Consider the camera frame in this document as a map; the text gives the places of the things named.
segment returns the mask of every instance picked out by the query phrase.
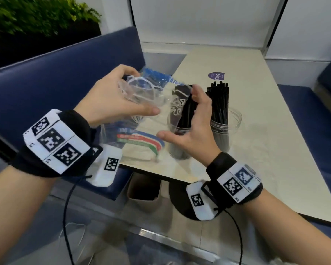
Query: person's right hand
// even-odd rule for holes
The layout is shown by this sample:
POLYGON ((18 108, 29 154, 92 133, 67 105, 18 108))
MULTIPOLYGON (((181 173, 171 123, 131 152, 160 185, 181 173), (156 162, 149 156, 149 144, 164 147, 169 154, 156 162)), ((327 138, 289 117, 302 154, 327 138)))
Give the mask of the person's right hand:
POLYGON ((207 167, 221 152, 210 127, 212 101, 197 84, 193 85, 191 94, 198 105, 191 120, 190 131, 183 136, 170 131, 159 131, 157 137, 181 147, 207 167))

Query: hand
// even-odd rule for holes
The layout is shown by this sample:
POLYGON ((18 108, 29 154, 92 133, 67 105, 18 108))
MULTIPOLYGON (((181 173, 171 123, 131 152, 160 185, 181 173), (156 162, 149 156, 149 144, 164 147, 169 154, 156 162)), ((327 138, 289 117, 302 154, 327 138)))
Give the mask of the hand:
POLYGON ((84 117, 90 126, 96 127, 120 120, 125 116, 159 114, 160 110, 157 107, 149 104, 136 104, 124 98, 118 87, 118 81, 124 75, 140 76, 133 67, 119 65, 98 80, 75 107, 75 111, 84 117))
POLYGON ((212 101, 197 84, 193 85, 191 93, 198 105, 191 120, 190 131, 183 136, 170 131, 159 131, 157 137, 181 147, 207 167, 221 152, 210 127, 212 101))

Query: forearm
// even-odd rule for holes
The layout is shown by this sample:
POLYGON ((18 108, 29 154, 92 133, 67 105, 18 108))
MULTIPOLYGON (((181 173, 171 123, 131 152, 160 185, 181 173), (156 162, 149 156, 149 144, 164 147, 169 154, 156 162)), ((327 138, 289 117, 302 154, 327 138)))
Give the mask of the forearm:
POLYGON ((0 259, 28 228, 55 180, 11 166, 0 173, 0 259))
POLYGON ((242 206, 262 236, 291 262, 331 265, 331 239, 263 190, 242 206))

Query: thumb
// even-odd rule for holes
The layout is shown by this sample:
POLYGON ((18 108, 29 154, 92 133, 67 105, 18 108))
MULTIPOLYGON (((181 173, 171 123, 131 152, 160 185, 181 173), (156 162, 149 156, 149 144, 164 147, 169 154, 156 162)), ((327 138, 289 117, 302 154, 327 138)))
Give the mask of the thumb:
POLYGON ((159 114, 161 111, 158 107, 150 104, 136 104, 130 102, 128 105, 129 115, 142 115, 142 116, 154 116, 159 114))
POLYGON ((178 146, 183 145, 183 136, 178 136, 170 131, 159 131, 156 136, 166 142, 170 142, 178 146))

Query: blue label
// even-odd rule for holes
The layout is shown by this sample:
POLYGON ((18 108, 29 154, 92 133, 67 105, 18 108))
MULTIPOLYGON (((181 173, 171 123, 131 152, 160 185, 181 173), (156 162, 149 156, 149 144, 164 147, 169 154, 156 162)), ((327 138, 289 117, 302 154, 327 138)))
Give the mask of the blue label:
POLYGON ((209 73, 209 77, 212 79, 212 80, 224 80, 225 78, 225 73, 223 72, 211 72, 209 73))

